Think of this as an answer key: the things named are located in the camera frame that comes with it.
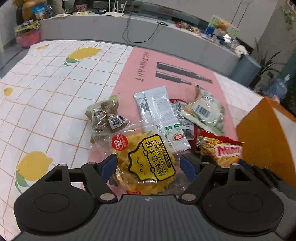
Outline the orange white storage box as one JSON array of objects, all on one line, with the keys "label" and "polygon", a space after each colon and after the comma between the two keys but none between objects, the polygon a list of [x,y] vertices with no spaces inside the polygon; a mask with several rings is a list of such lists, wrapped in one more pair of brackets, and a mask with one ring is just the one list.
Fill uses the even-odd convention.
[{"label": "orange white storage box", "polygon": [[264,97],[236,127],[242,158],[268,168],[295,188],[295,116]]}]

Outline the white grey sachet packet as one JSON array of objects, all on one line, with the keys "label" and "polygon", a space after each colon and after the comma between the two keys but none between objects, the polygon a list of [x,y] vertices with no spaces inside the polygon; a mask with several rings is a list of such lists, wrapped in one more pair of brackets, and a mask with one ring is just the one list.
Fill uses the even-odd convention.
[{"label": "white grey sachet packet", "polygon": [[147,123],[148,132],[159,133],[172,152],[183,152],[191,148],[164,86],[138,92],[133,96],[140,117]]}]

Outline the green brown snack packet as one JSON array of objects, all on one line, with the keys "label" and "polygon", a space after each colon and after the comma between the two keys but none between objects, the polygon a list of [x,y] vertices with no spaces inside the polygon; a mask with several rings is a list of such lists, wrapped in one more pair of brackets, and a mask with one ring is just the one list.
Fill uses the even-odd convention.
[{"label": "green brown snack packet", "polygon": [[130,123],[128,119],[118,114],[118,108],[119,101],[116,95],[87,107],[85,115],[91,121],[92,144],[108,134],[122,130]]}]

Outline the white wifi router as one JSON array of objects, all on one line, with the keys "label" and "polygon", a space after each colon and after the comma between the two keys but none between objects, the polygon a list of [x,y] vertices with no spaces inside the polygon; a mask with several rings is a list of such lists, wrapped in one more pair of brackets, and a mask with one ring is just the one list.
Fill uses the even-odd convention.
[{"label": "white wifi router", "polygon": [[115,16],[115,17],[121,17],[124,15],[125,7],[126,7],[127,1],[125,3],[119,5],[119,1],[113,2],[113,7],[111,7],[111,1],[108,1],[108,9],[104,13],[105,16]]}]

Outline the pink restaurant placemat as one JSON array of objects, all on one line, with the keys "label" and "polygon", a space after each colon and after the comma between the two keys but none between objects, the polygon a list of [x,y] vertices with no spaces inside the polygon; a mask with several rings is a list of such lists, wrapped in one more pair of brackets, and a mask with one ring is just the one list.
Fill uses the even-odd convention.
[{"label": "pink restaurant placemat", "polygon": [[[169,100],[181,99],[189,104],[195,100],[195,84],[210,92],[225,107],[225,134],[223,136],[237,141],[223,91],[214,74],[192,63],[183,60],[175,60],[170,56],[146,49],[134,48],[119,75],[114,93],[119,101],[118,114],[129,120],[128,125],[143,121],[133,95],[138,92],[162,86],[166,88]],[[113,154],[110,151],[107,141],[109,135],[110,134],[100,138],[99,141],[94,143],[94,150],[90,153],[91,161],[95,159],[103,161],[109,155]],[[199,156],[197,153],[193,152],[191,148],[177,153],[179,157],[184,153],[194,154],[194,156],[200,158],[203,162],[210,162],[219,169],[229,169],[218,166],[210,157]],[[121,193],[118,188],[110,185],[109,181],[107,185],[117,198],[121,198],[125,195]]]}]

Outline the grey tv console bench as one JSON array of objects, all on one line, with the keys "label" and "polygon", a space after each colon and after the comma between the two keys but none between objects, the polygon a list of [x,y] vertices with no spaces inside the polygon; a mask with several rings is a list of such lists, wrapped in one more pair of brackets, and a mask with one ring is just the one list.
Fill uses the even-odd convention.
[{"label": "grey tv console bench", "polygon": [[140,15],[69,15],[41,21],[42,40],[92,40],[124,44],[179,57],[230,75],[239,57],[174,23]]}]

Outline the pink storage basket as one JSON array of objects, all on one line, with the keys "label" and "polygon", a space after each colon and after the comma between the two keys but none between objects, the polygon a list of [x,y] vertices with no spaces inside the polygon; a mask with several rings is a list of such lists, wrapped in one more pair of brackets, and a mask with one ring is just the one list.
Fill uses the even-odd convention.
[{"label": "pink storage basket", "polygon": [[30,46],[38,43],[41,38],[40,30],[29,30],[25,33],[16,34],[16,42],[22,48],[29,48]]}]

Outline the grey pedal trash bin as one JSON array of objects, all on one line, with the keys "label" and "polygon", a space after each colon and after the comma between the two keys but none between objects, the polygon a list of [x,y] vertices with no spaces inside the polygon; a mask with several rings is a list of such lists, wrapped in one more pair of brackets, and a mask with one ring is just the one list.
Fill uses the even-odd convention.
[{"label": "grey pedal trash bin", "polygon": [[261,69],[261,65],[250,55],[242,55],[229,78],[248,87]]}]

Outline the blue water jug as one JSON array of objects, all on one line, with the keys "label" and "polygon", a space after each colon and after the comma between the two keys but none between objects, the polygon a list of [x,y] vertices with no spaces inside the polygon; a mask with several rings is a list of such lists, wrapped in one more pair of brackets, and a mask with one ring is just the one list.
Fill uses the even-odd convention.
[{"label": "blue water jug", "polygon": [[290,75],[286,75],[285,78],[274,78],[271,80],[271,84],[267,89],[266,95],[272,98],[274,101],[280,103],[285,97],[288,91],[287,82],[290,79]]}]

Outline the lemon grid tablecloth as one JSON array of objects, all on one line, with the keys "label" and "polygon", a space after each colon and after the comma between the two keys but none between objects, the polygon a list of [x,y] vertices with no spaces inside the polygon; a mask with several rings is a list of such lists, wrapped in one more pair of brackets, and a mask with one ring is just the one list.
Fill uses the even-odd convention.
[{"label": "lemon grid tablecloth", "polygon": [[33,45],[1,78],[1,236],[19,234],[15,200],[60,163],[88,161],[91,124],[86,108],[113,94],[138,121],[134,93],[165,86],[171,98],[191,102],[196,80],[156,78],[156,64],[168,63],[213,81],[208,89],[228,108],[229,130],[259,102],[248,88],[211,70],[147,49],[97,41],[57,40]]}]

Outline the red stick snack bag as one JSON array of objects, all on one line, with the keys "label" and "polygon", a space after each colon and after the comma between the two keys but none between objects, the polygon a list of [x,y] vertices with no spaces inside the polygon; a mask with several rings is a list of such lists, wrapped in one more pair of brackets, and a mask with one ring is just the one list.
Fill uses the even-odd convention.
[{"label": "red stick snack bag", "polygon": [[181,116],[181,111],[187,105],[185,101],[171,99],[170,102],[193,152],[201,157],[210,157],[215,164],[222,168],[229,168],[232,164],[239,163],[243,147],[241,142],[201,129]]}]

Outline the potted long-leaf plant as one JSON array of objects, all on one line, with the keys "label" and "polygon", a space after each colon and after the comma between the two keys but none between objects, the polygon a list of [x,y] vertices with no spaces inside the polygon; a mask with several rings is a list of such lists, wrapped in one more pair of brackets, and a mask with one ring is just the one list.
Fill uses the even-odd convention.
[{"label": "potted long-leaf plant", "polygon": [[260,65],[260,70],[250,83],[249,87],[251,89],[255,89],[256,85],[260,82],[262,75],[268,71],[274,71],[276,73],[279,73],[280,71],[274,68],[274,65],[285,65],[285,63],[280,63],[274,60],[276,56],[278,56],[281,51],[278,51],[274,53],[271,57],[268,57],[268,51],[266,50],[263,52],[262,43],[260,40],[255,39],[255,60]]}]

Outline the yellow waffle cookie packet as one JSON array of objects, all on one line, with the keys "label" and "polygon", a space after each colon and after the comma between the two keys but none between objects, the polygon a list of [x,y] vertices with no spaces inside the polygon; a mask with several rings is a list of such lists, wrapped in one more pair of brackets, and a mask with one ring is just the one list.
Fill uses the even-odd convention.
[{"label": "yellow waffle cookie packet", "polygon": [[181,172],[180,157],[165,134],[153,123],[140,121],[107,137],[117,156],[109,180],[123,194],[181,194],[188,180]]}]

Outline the teddy bear toy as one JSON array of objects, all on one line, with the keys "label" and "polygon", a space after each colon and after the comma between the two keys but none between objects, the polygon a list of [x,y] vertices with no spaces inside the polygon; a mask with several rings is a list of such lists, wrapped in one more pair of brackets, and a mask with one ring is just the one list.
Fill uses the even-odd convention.
[{"label": "teddy bear toy", "polygon": [[229,23],[227,23],[224,20],[218,20],[217,23],[215,24],[215,28],[221,31],[226,31],[229,27]]}]

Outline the clear pale snack packet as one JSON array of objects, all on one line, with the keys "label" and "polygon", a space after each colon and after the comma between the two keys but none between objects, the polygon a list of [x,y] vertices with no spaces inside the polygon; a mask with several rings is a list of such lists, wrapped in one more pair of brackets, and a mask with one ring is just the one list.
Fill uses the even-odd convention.
[{"label": "clear pale snack packet", "polygon": [[223,136],[226,109],[210,92],[195,84],[195,100],[187,104],[180,115],[198,127]]}]

